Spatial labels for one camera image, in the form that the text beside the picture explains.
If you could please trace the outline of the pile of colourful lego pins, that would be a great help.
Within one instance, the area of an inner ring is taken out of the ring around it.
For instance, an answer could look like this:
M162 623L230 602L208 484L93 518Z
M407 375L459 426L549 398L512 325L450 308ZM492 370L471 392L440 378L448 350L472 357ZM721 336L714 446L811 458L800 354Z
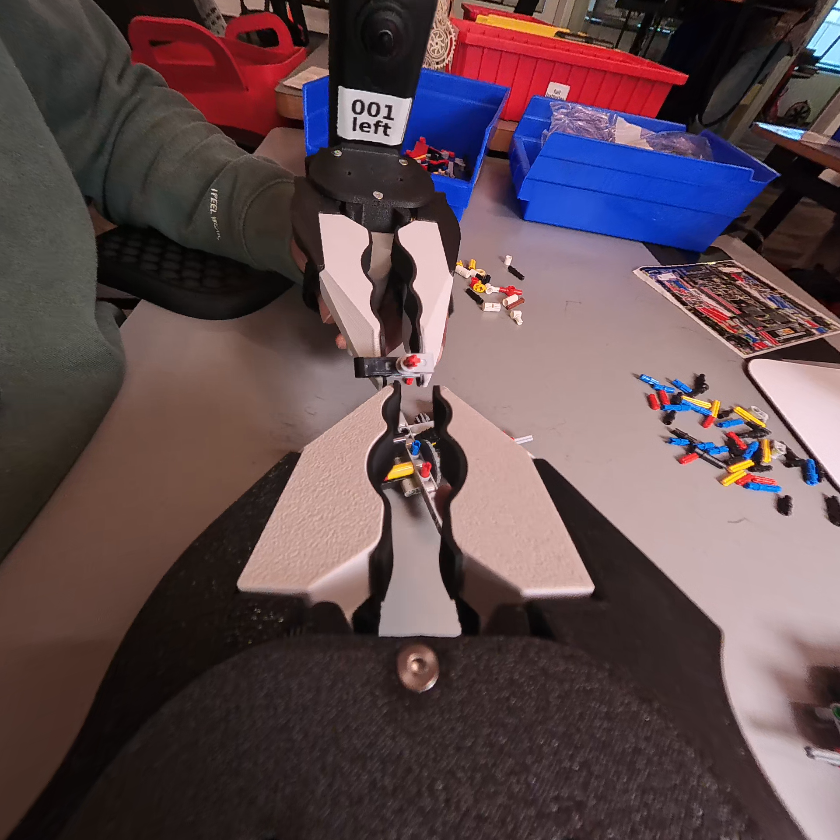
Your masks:
M673 460L686 466L708 465L721 487L740 487L773 499L773 507L791 517L795 499L792 481L822 492L823 515L839 524L838 484L823 464L798 453L771 431L770 415L758 406L726 404L709 395L704 373L688 380L635 374L647 388L645 402L660 424L661 439L675 450Z

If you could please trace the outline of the brown wooden table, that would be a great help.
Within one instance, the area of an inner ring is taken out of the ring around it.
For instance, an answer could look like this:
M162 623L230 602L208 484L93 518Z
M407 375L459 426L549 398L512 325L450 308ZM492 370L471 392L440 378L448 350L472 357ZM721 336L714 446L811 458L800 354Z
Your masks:
M839 133L825 136L809 129L788 128L765 122L754 122L751 134L757 140L768 141L770 152L763 162L782 174L791 163L814 164L816 174L824 181L838 186Z

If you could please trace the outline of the blue parts bin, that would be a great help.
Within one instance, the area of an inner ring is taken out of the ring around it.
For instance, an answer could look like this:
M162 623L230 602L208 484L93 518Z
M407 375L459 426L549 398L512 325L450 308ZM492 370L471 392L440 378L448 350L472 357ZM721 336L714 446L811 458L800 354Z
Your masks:
M488 82L422 70L403 141L377 143L373 134L341 140L331 112L328 78L303 88L308 151L306 178L296 180L292 202L296 234L318 231L321 219L346 216L378 233L393 233L415 220L435 222L453 254L459 223L469 204L492 129L508 89ZM465 162L466 176L426 175L407 153L425 140Z

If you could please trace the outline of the red storage bin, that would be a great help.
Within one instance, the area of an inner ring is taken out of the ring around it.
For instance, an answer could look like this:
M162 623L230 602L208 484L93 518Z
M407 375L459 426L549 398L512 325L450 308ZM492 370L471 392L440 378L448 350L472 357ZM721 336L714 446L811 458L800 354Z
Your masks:
M530 34L478 20L457 29L451 71L509 88L501 118L519 121L533 97L561 98L654 118L688 76L615 49Z

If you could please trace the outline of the red plastic basket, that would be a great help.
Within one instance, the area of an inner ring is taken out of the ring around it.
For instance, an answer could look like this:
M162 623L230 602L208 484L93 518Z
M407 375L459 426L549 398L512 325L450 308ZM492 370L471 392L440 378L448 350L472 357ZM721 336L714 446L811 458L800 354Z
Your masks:
M267 49L171 17L135 17L129 42L133 62L158 71L207 121L262 137L280 126L277 83L307 56L302 46Z
M284 52L296 48L287 24L271 12L241 14L231 19L227 23L224 37Z

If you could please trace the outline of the black red lego chassis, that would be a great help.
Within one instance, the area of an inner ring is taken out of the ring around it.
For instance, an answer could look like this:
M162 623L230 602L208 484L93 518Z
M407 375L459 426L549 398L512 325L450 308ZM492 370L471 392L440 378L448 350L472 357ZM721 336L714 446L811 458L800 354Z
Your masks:
M839 667L811 668L808 687L813 698L792 700L794 727L804 739L807 758L839 769Z

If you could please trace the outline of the heap of mixed lego parts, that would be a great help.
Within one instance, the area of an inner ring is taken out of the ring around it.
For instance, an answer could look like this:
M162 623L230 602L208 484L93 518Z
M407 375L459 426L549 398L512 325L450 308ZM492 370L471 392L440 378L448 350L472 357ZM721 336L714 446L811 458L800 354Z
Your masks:
M421 165L430 175L440 175L452 180L467 181L470 169L465 158L456 152L434 147L422 135L404 155Z

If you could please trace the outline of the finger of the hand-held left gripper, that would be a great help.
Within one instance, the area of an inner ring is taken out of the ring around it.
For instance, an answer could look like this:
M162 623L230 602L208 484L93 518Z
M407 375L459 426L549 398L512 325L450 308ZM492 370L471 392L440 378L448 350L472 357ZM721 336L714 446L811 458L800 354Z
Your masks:
M442 353L454 283L438 225L412 221L399 228L392 245L392 267L405 283L403 346L408 354L430 357L425 371L407 376L425 387Z
M323 255L319 272L325 301L353 357L381 357L384 330L372 303L375 285L368 277L371 233L336 213L318 216Z

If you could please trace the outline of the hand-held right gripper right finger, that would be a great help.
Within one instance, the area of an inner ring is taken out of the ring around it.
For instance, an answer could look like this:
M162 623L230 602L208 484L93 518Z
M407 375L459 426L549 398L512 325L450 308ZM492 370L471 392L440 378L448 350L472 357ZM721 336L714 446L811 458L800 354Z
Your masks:
M439 566L465 633L501 607L579 599L595 585L527 449L442 385L434 430L450 492Z

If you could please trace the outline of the white desk lamp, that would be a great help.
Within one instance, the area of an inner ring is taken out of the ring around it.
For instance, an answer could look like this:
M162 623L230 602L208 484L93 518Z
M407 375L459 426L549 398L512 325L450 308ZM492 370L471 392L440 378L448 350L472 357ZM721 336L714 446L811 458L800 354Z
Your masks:
M839 365L762 357L749 361L747 371L839 487Z

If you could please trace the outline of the black mesh chair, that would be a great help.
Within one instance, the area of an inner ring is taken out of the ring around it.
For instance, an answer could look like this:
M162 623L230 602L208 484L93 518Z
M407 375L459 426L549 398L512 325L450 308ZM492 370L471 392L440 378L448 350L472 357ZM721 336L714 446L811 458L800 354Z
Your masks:
M231 320L269 305L293 281L236 260L185 248L152 228L97 237L98 282L183 316Z

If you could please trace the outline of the grey lego gearbox assembly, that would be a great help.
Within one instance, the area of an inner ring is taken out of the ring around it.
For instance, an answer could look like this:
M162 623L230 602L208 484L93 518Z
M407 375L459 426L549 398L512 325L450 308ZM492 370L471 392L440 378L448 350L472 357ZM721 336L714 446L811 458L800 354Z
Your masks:
M401 415L393 438L393 465L382 485L383 489L399 490L405 499L423 501L437 528L442 519L435 497L440 487L448 485L442 474L439 443L430 413L418 413L410 421Z

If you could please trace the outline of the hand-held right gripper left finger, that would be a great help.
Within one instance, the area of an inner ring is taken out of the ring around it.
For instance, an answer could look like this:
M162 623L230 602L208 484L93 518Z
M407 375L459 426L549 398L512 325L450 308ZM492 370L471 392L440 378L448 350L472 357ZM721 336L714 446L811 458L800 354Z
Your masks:
M401 387L388 385L310 442L238 578L241 592L334 603L377 634L393 570L394 465Z

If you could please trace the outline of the person's left hand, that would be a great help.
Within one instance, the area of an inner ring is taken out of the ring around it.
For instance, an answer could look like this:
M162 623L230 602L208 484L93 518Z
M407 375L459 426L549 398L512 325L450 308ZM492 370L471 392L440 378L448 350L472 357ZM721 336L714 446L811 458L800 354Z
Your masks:
M291 253L291 256L294 259L297 267L301 271L306 273L306 270L308 270L308 258L306 257L305 253L301 250L301 248L298 246L298 243L294 238L290 241L290 253ZM325 301L322 299L322 297L320 295L318 295L318 311L319 311L319 316L321 318L321 321L324 324L332 324L333 326L336 325L336 323L334 321L334 318L333 318L333 315L331 314L328 305L325 303ZM336 347L339 350L347 350L347 342L346 342L346 339L344 338L344 336L342 335L341 331L339 331L336 334L336 336L334 338L334 342L335 342Z

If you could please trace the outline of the person's left forearm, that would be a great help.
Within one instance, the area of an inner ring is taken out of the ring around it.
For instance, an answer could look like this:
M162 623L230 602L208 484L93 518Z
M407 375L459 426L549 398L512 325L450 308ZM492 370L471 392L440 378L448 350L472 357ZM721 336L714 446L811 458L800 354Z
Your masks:
M290 252L293 178L239 149L152 70L130 59L85 67L89 147L77 183L116 224L300 280Z

